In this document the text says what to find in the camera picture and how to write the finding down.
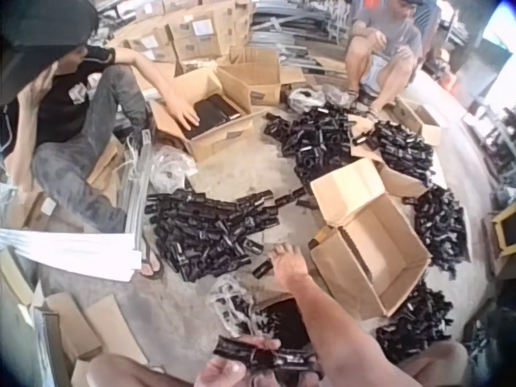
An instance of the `warehouse floor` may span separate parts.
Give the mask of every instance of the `warehouse floor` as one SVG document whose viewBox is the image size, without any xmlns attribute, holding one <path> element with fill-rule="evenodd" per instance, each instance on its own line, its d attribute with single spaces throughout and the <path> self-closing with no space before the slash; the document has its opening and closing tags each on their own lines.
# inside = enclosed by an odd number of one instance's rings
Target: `warehouse floor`
<svg viewBox="0 0 516 387">
<path fill-rule="evenodd" d="M 467 208 L 472 228 L 472 262 L 458 266 L 456 281 L 449 281 L 447 273 L 440 273 L 435 268 L 430 270 L 427 281 L 432 288 L 442 289 L 454 303 L 451 317 L 455 323 L 451 333 L 460 337 L 462 326 L 489 294 L 485 241 L 481 231 L 481 220 L 490 210 L 489 179 L 473 141 L 460 123 L 464 109 L 451 95 L 425 73 L 419 73 L 404 97 L 432 105 L 449 122 L 449 127 L 443 129 L 437 153 L 448 186 Z M 280 158 L 277 144 L 260 135 L 258 128 L 262 129 L 263 125 L 264 120 L 257 119 L 254 137 L 235 145 L 230 152 L 209 159 L 193 177 L 194 188 L 217 199 L 233 199 L 262 189 L 272 189 L 275 195 L 281 196 L 296 189 L 300 184 L 293 173 L 293 160 Z M 279 227 L 266 231 L 258 240 L 265 243 L 266 249 L 287 240 L 306 246 L 320 226 L 311 211 L 294 205 L 281 210 L 280 220 Z M 256 260 L 252 267 L 261 260 Z M 126 284 L 47 267 L 40 268 L 40 277 L 46 294 L 70 292 L 81 307 L 113 293 L 149 363 L 163 365 L 168 373 L 188 381 L 194 379 L 209 358 L 217 335 L 225 333 L 215 313 L 206 307 L 206 294 L 214 284 L 212 277 L 195 285 L 186 284 L 167 269 L 162 281 L 146 281 L 135 276 Z M 252 280 L 248 286 L 253 291 L 260 291 Z M 2 343 L 5 343 L 3 338 L 7 332 L 9 335 L 14 331 L 21 334 L 22 329 L 15 321 L 2 318 Z M 17 355 L 19 364 L 30 364 L 25 352 Z"/>
</svg>

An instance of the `gray t-shirt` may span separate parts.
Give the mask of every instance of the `gray t-shirt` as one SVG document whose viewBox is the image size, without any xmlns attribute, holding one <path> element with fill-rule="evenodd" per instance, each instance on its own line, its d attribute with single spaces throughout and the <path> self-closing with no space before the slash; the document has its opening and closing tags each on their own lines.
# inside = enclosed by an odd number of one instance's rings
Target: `gray t-shirt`
<svg viewBox="0 0 516 387">
<path fill-rule="evenodd" d="M 356 16 L 355 21 L 361 21 L 367 27 L 375 28 L 385 35 L 387 44 L 377 53 L 386 60 L 396 56 L 400 46 L 406 45 L 412 49 L 417 58 L 422 56 L 421 32 L 410 20 L 395 19 L 390 11 L 384 7 L 375 10 L 363 8 Z"/>
</svg>

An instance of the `gray pants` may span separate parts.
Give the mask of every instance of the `gray pants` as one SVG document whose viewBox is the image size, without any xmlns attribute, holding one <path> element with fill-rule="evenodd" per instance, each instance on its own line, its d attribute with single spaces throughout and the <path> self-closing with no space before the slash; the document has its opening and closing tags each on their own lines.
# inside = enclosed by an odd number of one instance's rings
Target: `gray pants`
<svg viewBox="0 0 516 387">
<path fill-rule="evenodd" d="M 126 214 L 114 208 L 86 178 L 110 141 L 119 104 L 136 133 L 145 129 L 145 100 L 135 76 L 130 67 L 114 65 L 102 74 L 82 132 L 66 143 L 41 144 L 31 163 L 34 178 L 51 198 L 105 233 L 123 232 Z"/>
</svg>

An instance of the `black t-shirt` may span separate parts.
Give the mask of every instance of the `black t-shirt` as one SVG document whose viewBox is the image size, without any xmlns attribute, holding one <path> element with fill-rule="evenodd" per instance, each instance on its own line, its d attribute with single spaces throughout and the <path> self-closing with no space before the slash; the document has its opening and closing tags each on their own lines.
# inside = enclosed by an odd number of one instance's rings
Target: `black t-shirt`
<svg viewBox="0 0 516 387">
<path fill-rule="evenodd" d="M 36 147 L 43 143 L 63 143 L 78 135 L 89 107 L 88 77 L 101 73 L 114 63 L 114 49 L 87 46 L 88 55 L 72 74 L 55 76 L 52 88 L 44 96 L 38 111 Z M 18 131 L 18 99 L 0 106 L 0 148 L 7 157 L 15 148 Z"/>
</svg>

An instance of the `shorts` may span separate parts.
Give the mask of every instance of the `shorts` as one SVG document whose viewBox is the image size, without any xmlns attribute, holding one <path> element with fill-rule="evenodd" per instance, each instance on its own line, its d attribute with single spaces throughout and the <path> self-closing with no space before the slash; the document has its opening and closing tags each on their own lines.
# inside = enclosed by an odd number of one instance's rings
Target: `shorts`
<svg viewBox="0 0 516 387">
<path fill-rule="evenodd" d="M 378 74 L 389 62 L 378 55 L 371 55 L 371 66 L 369 72 L 364 75 L 360 85 L 364 87 L 368 94 L 378 95 L 380 86 L 378 85 Z"/>
</svg>

